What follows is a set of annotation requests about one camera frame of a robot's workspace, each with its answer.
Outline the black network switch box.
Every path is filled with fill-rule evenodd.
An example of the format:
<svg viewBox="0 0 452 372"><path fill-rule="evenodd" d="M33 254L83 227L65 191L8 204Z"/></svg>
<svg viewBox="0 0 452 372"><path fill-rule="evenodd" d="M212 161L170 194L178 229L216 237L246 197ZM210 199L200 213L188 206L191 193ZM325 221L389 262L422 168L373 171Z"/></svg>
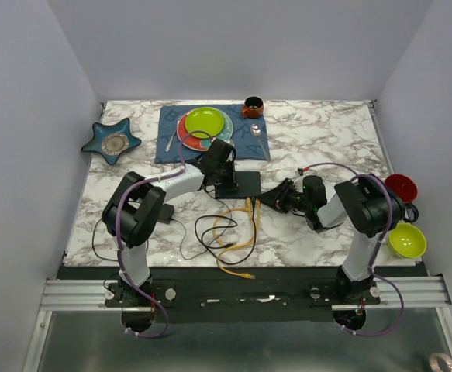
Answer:
<svg viewBox="0 0 452 372"><path fill-rule="evenodd" d="M217 199L255 198L261 193L261 173L259 171L237 171L236 180L238 182L237 196L235 198Z"/></svg>

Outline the black power adapter brick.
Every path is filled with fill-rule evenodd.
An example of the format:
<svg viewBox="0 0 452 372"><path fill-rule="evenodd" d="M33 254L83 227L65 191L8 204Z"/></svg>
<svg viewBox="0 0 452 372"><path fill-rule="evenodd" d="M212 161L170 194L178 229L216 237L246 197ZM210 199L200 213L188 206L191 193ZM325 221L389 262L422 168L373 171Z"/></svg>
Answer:
<svg viewBox="0 0 452 372"><path fill-rule="evenodd" d="M170 224L174 215L174 206L169 204L163 204L158 214L157 221Z"/></svg>

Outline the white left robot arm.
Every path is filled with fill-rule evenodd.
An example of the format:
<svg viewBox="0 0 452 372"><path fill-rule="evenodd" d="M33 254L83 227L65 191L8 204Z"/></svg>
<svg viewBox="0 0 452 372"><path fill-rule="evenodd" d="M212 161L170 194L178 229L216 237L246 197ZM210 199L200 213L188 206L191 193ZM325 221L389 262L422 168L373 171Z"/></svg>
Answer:
<svg viewBox="0 0 452 372"><path fill-rule="evenodd" d="M213 139L202 155L182 160L168 172L144 177L126 173L102 212L107 231L117 245L119 276L125 283L122 296L133 306L156 302L146 284L150 279L147 244L165 202L208 186L235 181L236 149Z"/></svg>

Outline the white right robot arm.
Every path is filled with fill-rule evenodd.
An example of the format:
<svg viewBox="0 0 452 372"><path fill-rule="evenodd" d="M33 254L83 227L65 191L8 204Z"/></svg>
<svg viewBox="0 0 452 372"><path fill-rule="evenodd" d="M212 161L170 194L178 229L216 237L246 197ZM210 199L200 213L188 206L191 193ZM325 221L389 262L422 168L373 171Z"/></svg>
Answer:
<svg viewBox="0 0 452 372"><path fill-rule="evenodd" d="M333 290L336 298L350 304L369 291L374 264L386 234L405 217L405 203L373 174L358 174L336 184L328 199L323 179L309 175L302 190L286 179L276 188L260 194L261 203L280 213L301 212L309 228L321 233L349 219L354 228L350 251L338 268Z"/></svg>

